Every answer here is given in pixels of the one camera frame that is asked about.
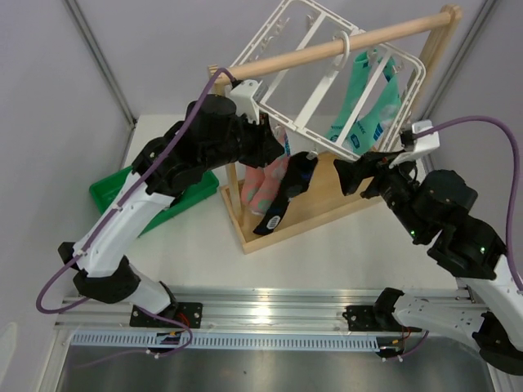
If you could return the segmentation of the pink sock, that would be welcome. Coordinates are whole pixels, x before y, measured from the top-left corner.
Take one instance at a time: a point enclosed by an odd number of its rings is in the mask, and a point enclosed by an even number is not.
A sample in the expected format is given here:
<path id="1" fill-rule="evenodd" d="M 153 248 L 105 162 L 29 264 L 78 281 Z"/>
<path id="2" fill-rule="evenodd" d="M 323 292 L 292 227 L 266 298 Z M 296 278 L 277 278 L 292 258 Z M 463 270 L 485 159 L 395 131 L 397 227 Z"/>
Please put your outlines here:
<path id="1" fill-rule="evenodd" d="M 244 206 L 250 204 L 264 180 L 265 174 L 262 168 L 245 167 L 244 184 L 240 195 Z"/>
<path id="2" fill-rule="evenodd" d="M 281 181 L 286 174 L 291 155 L 285 128 L 277 125 L 274 129 L 274 136 L 284 147 L 284 153 L 263 169 L 263 181 L 257 187 L 257 191 L 253 194 L 249 203 L 250 211 L 258 215 L 264 215 L 274 201 Z"/>

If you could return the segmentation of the black sock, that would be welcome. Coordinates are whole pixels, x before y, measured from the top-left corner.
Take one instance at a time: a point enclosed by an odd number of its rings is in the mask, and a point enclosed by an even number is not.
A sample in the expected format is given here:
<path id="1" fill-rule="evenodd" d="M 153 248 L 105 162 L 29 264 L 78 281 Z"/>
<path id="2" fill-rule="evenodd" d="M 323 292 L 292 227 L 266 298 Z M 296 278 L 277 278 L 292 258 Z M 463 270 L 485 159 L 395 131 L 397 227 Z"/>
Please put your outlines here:
<path id="1" fill-rule="evenodd" d="M 260 236 L 272 234 L 284 218 L 292 199 L 305 193 L 319 162 L 318 154 L 302 151 L 288 161 L 288 168 L 278 193 L 253 233 Z"/>

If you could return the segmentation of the white plastic clip hanger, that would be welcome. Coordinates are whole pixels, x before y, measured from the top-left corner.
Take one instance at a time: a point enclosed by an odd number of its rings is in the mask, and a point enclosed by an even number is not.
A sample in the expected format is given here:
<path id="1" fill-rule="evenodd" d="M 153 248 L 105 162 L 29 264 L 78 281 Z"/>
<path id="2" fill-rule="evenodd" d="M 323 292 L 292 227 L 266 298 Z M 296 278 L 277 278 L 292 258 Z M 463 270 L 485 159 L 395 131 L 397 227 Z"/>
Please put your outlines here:
<path id="1" fill-rule="evenodd" d="M 258 64 L 287 51 L 301 51 L 319 45 L 328 39 L 341 43 L 342 51 L 338 55 L 300 65 L 285 65 L 282 69 L 260 73 L 255 78 L 268 86 L 259 106 L 272 120 L 321 149 L 355 161 L 361 154 L 345 148 L 343 142 L 355 121 L 369 112 L 386 86 L 382 71 L 387 61 L 392 57 L 396 63 L 401 107 L 390 128 L 371 149 L 396 149 L 400 129 L 407 123 L 413 102 L 427 75 L 426 67 L 419 58 L 389 42 L 357 47 L 354 38 L 363 32 L 317 2 L 282 1 L 232 65 Z M 342 107 L 352 63 L 365 51 L 376 51 L 378 54 L 366 88 L 338 139 L 329 141 L 325 136 Z"/>

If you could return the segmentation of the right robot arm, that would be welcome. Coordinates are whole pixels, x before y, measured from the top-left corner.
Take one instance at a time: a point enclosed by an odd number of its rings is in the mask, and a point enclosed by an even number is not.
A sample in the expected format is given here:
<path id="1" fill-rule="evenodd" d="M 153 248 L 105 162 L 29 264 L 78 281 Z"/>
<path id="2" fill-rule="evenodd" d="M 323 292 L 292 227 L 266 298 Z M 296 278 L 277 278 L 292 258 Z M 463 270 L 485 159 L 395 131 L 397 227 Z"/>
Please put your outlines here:
<path id="1" fill-rule="evenodd" d="M 476 350 L 492 367 L 522 374 L 522 299 L 508 267 L 508 247 L 495 230 L 471 216 L 477 192 L 455 171 L 414 177 L 413 161 L 397 166 L 395 153 L 366 153 L 355 162 L 335 159 L 342 194 L 380 197 L 415 245 L 453 277 L 465 282 L 487 306 L 458 311 L 387 287 L 373 304 L 373 320 L 386 332 L 412 328 L 435 332 Z"/>

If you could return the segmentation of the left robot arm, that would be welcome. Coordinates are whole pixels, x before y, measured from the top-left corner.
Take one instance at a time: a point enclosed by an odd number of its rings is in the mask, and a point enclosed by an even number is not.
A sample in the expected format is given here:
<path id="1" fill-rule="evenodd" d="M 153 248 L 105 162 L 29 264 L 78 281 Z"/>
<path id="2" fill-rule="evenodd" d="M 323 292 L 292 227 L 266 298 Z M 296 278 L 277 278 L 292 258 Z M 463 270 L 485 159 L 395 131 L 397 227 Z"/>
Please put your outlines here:
<path id="1" fill-rule="evenodd" d="M 225 96 L 209 94 L 189 103 L 186 116 L 149 141 L 132 162 L 113 205 L 76 243 L 63 243 L 60 256 L 76 269 L 79 294 L 106 304 L 128 301 L 148 311 L 161 327 L 177 318 L 168 287 L 138 271 L 125 252 L 146 226 L 171 207 L 203 175 L 230 163 L 264 167 L 284 153 L 269 116 L 240 114 Z"/>

